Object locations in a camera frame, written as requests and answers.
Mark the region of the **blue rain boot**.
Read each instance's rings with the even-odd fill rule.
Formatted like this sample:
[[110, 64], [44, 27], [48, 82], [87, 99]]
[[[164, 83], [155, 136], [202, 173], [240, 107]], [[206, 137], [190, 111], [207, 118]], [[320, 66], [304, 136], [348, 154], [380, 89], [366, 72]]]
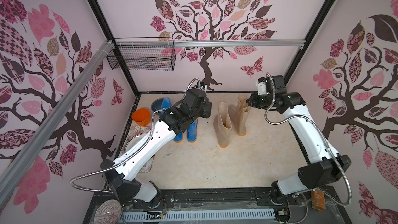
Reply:
[[168, 97], [165, 97], [163, 100], [162, 100], [162, 103], [161, 103], [161, 110], [166, 110], [166, 109], [168, 109], [168, 108], [170, 108], [170, 107], [172, 107], [173, 105], [172, 105], [172, 103], [171, 103], [171, 101], [170, 101], [170, 99], [168, 98]]
[[197, 140], [197, 126], [198, 121], [195, 120], [187, 129], [187, 139], [190, 143], [194, 143]]

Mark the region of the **tall beige rain boot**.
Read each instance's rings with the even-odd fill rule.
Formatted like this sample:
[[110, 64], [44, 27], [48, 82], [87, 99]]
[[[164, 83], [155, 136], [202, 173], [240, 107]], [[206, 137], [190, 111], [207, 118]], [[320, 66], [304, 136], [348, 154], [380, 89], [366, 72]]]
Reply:
[[224, 102], [218, 104], [218, 114], [214, 118], [214, 130], [219, 146], [221, 148], [227, 148], [230, 142], [232, 123], [228, 105]]

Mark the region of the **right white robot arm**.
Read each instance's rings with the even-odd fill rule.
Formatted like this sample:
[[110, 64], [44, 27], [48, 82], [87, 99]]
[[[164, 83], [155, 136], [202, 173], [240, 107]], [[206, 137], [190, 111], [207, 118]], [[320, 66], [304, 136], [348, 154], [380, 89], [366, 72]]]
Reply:
[[[265, 110], [264, 119], [268, 124], [288, 123], [306, 160], [289, 177], [277, 180], [271, 186], [271, 199], [282, 204], [288, 197], [320, 190], [340, 206], [352, 202], [352, 188], [346, 171], [351, 166], [351, 159], [341, 155], [327, 140], [314, 122], [306, 102], [297, 92], [288, 92], [282, 75], [267, 74], [256, 83], [247, 103], [250, 107]], [[323, 186], [343, 179], [347, 188], [347, 200], [342, 202], [323, 189]]]

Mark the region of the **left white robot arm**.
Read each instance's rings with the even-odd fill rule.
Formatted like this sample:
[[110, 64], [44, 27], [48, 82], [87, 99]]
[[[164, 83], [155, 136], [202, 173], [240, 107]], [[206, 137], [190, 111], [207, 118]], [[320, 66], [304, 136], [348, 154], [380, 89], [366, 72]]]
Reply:
[[161, 191], [153, 183], [136, 179], [144, 164], [165, 144], [184, 133], [198, 118], [209, 118], [212, 103], [206, 94], [207, 86], [198, 78], [193, 79], [182, 99], [173, 106], [159, 110], [158, 120], [151, 120], [151, 130], [131, 149], [113, 161], [105, 160], [101, 170], [74, 177], [70, 185], [78, 190], [92, 192], [76, 184], [77, 180], [97, 174], [104, 174], [108, 193], [115, 195], [120, 203], [141, 200], [156, 207], [161, 200]]

